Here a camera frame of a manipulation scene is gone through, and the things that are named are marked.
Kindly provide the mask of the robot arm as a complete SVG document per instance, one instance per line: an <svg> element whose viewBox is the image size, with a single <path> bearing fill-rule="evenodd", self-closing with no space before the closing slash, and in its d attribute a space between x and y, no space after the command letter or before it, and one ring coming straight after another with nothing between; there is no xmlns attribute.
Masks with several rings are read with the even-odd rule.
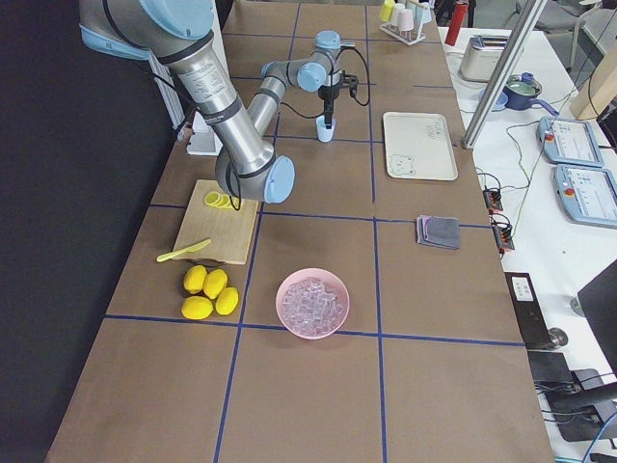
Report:
<svg viewBox="0 0 617 463"><path fill-rule="evenodd" d="M128 60L150 56L171 69L223 144L217 180L241 199L279 204L295 168L263 140L213 49L215 14L208 1L82 1L82 40L90 49Z"/></svg>
<svg viewBox="0 0 617 463"><path fill-rule="evenodd" d="M335 101L343 89L357 97L359 78L345 71L339 58L345 51L356 51L354 43L343 41L338 32L325 30L314 39L314 49L305 59L274 61L263 66L261 84L249 105L248 113L255 129L262 134L278 114L285 93L299 88L316 94L323 101L321 113L313 116L317 139L333 140L336 119Z"/></svg>

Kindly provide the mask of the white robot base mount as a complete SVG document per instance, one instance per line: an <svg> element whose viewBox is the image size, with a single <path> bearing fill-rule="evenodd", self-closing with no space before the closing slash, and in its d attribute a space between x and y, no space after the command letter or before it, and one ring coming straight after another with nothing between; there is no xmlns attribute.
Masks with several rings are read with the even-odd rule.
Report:
<svg viewBox="0 0 617 463"><path fill-rule="evenodd" d="M191 155L216 156L220 143L215 132L208 125L201 113L197 112L192 122L192 135L187 144L187 152Z"/></svg>

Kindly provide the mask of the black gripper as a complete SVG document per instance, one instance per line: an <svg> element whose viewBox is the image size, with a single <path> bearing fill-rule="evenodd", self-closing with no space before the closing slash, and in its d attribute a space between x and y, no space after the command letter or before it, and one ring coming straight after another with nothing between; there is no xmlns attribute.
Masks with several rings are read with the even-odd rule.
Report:
<svg viewBox="0 0 617 463"><path fill-rule="evenodd" d="M323 126L327 129L334 127L335 100L342 89L347 89L350 97L355 98L358 91L358 76L339 70L330 74L324 85L318 89L318 96L323 98Z"/></svg>

